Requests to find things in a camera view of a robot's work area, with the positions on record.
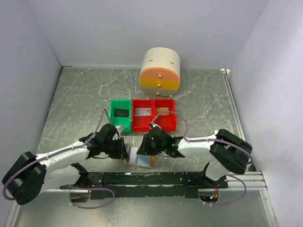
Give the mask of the silver card with black stripe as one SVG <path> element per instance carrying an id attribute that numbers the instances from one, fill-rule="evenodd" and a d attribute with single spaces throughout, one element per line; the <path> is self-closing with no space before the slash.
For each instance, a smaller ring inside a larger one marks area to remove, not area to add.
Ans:
<path id="1" fill-rule="evenodd" d="M 152 110 L 147 107 L 138 107 L 134 109 L 134 116 L 151 116 Z"/>

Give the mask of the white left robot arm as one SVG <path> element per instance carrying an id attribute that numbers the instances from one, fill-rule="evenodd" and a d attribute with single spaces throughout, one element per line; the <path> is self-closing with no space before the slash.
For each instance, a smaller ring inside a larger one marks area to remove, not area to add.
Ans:
<path id="1" fill-rule="evenodd" d="M 127 159 L 122 125 L 109 123 L 100 131 L 80 138 L 75 143 L 52 152 L 34 155 L 23 153 L 2 179 L 3 196 L 25 205 L 39 194 L 56 187 L 87 186 L 88 171 L 80 164 L 105 153 L 111 159 Z"/>

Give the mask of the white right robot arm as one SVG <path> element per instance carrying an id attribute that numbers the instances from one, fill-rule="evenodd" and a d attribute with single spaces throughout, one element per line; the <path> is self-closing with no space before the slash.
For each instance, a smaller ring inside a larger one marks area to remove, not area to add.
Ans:
<path id="1" fill-rule="evenodd" d="M 138 155 L 156 156 L 164 152 L 172 158 L 210 154 L 215 161 L 206 165 L 201 184 L 213 187 L 217 181 L 229 174 L 242 175 L 252 158 L 252 146 L 231 132 L 220 129 L 208 137 L 172 137 L 160 127 L 153 127 L 145 134 L 137 151 Z"/>

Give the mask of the tan leather card holder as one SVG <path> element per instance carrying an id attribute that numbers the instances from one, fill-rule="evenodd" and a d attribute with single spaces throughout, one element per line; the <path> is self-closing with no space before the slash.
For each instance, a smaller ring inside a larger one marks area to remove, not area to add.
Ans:
<path id="1" fill-rule="evenodd" d="M 153 163 L 156 162 L 156 156 L 137 155 L 137 162 L 135 165 L 127 164 L 126 160 L 121 160 L 122 165 L 152 169 Z"/>

